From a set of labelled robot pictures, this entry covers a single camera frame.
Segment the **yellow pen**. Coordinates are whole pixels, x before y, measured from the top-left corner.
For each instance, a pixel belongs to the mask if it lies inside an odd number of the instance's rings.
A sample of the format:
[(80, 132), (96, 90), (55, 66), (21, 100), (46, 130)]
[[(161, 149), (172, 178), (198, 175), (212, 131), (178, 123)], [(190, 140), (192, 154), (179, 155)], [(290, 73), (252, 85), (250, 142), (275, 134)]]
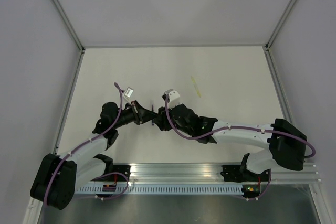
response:
[(199, 90), (197, 82), (196, 82), (196, 80), (195, 80), (195, 78), (193, 76), (191, 76), (191, 81), (193, 83), (193, 86), (194, 86), (194, 88), (196, 90), (196, 93), (197, 93), (198, 97), (201, 98), (200, 90)]

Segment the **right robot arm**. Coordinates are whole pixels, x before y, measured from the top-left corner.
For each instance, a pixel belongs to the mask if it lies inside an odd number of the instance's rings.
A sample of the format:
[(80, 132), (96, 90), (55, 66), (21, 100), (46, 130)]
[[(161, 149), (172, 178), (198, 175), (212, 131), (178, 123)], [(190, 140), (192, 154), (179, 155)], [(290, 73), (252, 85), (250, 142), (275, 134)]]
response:
[(253, 181), (276, 167), (303, 170), (307, 138), (284, 119), (266, 125), (231, 125), (217, 118), (198, 116), (180, 104), (172, 109), (159, 108), (153, 122), (161, 131), (174, 130), (180, 137), (201, 144), (236, 143), (259, 147), (259, 152), (243, 156), (238, 171), (244, 181)]

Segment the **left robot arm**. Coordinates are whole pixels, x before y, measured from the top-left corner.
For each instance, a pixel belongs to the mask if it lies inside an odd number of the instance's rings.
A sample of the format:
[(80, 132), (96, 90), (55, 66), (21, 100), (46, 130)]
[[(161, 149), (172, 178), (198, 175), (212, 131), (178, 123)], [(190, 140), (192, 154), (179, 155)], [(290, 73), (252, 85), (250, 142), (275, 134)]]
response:
[(130, 123), (141, 125), (157, 116), (158, 113), (143, 108), (137, 101), (125, 108), (114, 102), (105, 103), (86, 140), (70, 151), (47, 154), (42, 159), (30, 196), (48, 206), (64, 209), (80, 187), (97, 177), (103, 181), (113, 177), (113, 160), (103, 152), (115, 143), (119, 135), (117, 129)]

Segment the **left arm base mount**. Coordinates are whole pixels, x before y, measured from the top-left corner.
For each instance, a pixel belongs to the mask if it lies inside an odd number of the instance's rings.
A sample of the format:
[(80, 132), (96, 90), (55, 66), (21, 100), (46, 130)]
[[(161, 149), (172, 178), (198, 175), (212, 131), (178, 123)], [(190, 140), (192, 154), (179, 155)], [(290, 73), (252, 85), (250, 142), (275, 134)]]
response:
[(118, 182), (129, 181), (131, 175), (131, 166), (130, 165), (114, 165), (112, 169), (113, 181), (115, 184)]

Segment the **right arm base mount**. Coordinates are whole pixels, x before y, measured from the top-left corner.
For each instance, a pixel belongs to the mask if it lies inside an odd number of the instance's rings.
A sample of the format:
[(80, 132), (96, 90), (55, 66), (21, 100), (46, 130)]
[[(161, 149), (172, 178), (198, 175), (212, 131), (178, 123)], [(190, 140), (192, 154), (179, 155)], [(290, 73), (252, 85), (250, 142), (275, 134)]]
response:
[(240, 165), (223, 165), (221, 176), (225, 182), (267, 182), (270, 178), (270, 171), (254, 174), (248, 170), (240, 170)]

